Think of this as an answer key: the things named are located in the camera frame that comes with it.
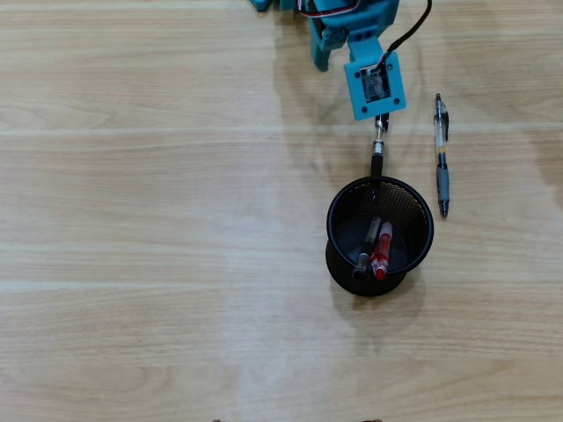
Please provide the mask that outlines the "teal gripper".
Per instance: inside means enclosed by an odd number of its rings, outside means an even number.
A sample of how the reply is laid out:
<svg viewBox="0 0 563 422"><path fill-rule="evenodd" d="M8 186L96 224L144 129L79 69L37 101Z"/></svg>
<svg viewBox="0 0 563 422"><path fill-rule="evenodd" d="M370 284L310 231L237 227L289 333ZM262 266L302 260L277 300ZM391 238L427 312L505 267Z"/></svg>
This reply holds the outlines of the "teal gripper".
<svg viewBox="0 0 563 422"><path fill-rule="evenodd" d="M308 7L311 21L311 59L320 72L328 70L331 52L349 36L356 40L378 38L393 24L394 7Z"/></svg>

